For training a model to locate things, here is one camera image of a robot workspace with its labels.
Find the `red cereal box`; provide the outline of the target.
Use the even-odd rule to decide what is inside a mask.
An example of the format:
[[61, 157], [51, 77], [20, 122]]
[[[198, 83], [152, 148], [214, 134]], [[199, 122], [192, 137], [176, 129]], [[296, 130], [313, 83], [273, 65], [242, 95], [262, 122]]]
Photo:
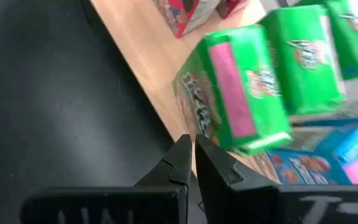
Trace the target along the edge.
[[244, 9], [250, 0], [220, 0], [216, 6], [216, 12], [223, 19], [228, 18], [231, 14]]
[[221, 0], [152, 0], [176, 38], [203, 25]]

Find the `wooden shelf board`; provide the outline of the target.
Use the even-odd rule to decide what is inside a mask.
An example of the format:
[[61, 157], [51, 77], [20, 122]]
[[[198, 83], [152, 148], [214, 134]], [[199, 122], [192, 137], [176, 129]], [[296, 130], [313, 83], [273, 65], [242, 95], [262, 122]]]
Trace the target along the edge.
[[151, 0], [91, 0], [162, 123], [176, 141], [185, 134], [172, 82], [202, 36], [254, 24], [266, 15], [260, 0], [221, 18], [217, 12], [202, 26], [178, 39]]

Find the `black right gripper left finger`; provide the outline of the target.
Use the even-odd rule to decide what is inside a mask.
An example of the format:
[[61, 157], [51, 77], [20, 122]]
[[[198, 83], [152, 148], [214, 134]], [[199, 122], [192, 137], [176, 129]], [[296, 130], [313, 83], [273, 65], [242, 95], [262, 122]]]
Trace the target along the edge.
[[53, 187], [22, 203], [22, 224], [187, 224], [192, 142], [182, 135], [129, 187]]

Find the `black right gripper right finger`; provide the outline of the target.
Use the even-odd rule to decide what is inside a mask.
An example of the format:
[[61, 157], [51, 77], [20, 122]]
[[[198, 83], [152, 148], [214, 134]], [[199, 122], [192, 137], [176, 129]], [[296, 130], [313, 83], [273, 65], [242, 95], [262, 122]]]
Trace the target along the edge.
[[358, 224], [358, 185], [283, 185], [203, 135], [196, 171], [208, 224]]

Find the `black table mat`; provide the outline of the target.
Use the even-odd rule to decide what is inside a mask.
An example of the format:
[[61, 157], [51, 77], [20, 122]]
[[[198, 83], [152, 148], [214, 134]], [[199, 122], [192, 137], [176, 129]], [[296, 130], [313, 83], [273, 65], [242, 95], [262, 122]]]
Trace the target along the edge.
[[90, 0], [0, 0], [0, 224], [48, 187], [133, 185], [172, 143]]

